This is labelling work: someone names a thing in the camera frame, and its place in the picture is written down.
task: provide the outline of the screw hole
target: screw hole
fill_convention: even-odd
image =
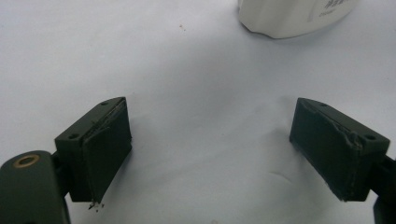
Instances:
[[[69,135],[69,139],[75,139],[77,137],[79,137],[78,133],[72,133],[72,134]]]
[[[374,136],[372,136],[370,134],[366,134],[366,135],[364,135],[364,137],[367,138],[368,140],[372,140],[372,141],[374,141],[376,139]]]
[[[30,165],[35,164],[39,159],[40,159],[40,157],[38,155],[34,155],[34,154],[27,155],[27,156],[19,158],[17,161],[15,161],[14,162],[14,167],[15,168],[28,167]]]

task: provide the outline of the white table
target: white table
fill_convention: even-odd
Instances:
[[[236,0],[3,0],[0,163],[126,96],[134,155],[98,213],[66,196],[73,224],[372,224],[376,195],[339,202],[288,136],[306,97],[396,141],[395,8],[274,40]]]

